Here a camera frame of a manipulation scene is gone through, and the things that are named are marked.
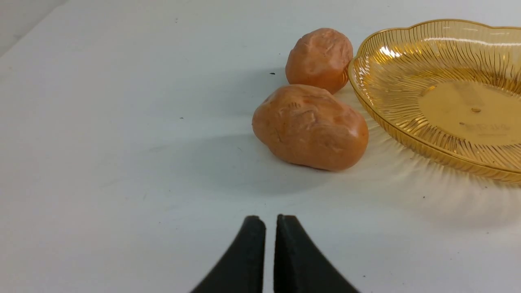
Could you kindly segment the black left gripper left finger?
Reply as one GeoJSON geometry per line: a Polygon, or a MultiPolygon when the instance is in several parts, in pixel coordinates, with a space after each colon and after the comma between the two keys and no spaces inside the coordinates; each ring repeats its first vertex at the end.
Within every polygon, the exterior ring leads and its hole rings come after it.
{"type": "Polygon", "coordinates": [[[265,260],[266,226],[247,216],[231,245],[193,293],[261,293],[265,260]]]}

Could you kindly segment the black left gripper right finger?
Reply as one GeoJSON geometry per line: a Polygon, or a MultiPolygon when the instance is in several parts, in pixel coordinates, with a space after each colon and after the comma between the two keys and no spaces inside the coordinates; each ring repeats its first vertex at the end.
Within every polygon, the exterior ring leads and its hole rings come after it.
{"type": "Polygon", "coordinates": [[[275,293],[357,293],[313,243],[294,215],[278,215],[275,293]]]}

